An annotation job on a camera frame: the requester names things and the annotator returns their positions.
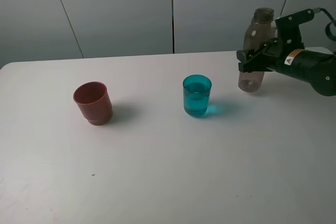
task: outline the blue glass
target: blue glass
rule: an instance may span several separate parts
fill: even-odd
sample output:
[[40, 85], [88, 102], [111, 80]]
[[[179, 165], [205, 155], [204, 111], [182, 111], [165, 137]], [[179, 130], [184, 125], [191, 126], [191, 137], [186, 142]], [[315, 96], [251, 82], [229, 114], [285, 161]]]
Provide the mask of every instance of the blue glass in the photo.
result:
[[209, 103], [211, 81], [205, 76], [194, 74], [183, 81], [184, 110], [191, 116], [202, 116]]

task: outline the cup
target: cup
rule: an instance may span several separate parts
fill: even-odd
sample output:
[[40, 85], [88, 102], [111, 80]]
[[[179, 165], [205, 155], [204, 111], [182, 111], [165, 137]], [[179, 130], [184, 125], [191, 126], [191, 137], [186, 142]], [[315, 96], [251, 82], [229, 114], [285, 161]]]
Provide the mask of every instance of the cup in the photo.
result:
[[101, 82], [88, 82], [73, 95], [83, 116], [93, 125], [103, 125], [112, 116], [112, 104], [106, 86]]
[[202, 116], [209, 103], [211, 81], [205, 76], [194, 74], [183, 81], [184, 110], [187, 114], [199, 117]]

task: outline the white wall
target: white wall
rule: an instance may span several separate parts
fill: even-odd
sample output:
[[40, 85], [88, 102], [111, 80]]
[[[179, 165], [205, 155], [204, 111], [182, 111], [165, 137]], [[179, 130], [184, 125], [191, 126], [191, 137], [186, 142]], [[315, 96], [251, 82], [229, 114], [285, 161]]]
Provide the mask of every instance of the white wall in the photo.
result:
[[285, 0], [174, 0], [175, 52], [241, 49], [255, 9], [279, 16]]
[[170, 54], [171, 0], [62, 0], [85, 58]]
[[[295, 12], [305, 8], [323, 7], [336, 18], [336, 0], [287, 0], [283, 14]], [[316, 14], [315, 18], [300, 26], [302, 40], [306, 47], [327, 47], [336, 50], [336, 42], [327, 38], [324, 29], [330, 19], [324, 13]]]
[[68, 58], [82, 55], [60, 0], [0, 0], [0, 68]]

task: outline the bottle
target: bottle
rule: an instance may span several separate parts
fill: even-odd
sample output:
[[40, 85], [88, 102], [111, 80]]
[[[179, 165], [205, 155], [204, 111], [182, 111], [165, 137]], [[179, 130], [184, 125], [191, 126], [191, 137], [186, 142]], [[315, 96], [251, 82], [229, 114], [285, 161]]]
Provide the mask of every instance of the bottle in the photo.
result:
[[[274, 10], [271, 8], [256, 9], [251, 25], [245, 33], [245, 52], [257, 51], [262, 43], [274, 38], [275, 30], [271, 26], [273, 16]], [[240, 72], [238, 86], [245, 92], [256, 92], [261, 86], [264, 74], [265, 72]]]

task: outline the table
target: table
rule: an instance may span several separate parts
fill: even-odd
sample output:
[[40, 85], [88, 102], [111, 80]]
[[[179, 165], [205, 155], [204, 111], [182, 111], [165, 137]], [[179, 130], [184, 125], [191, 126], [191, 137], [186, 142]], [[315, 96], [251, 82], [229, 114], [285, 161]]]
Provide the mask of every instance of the table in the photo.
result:
[[[213, 83], [202, 119], [182, 81]], [[235, 52], [19, 62], [0, 71], [0, 223], [336, 223], [335, 97], [266, 73], [237, 86]], [[72, 99], [106, 84], [112, 120]]]

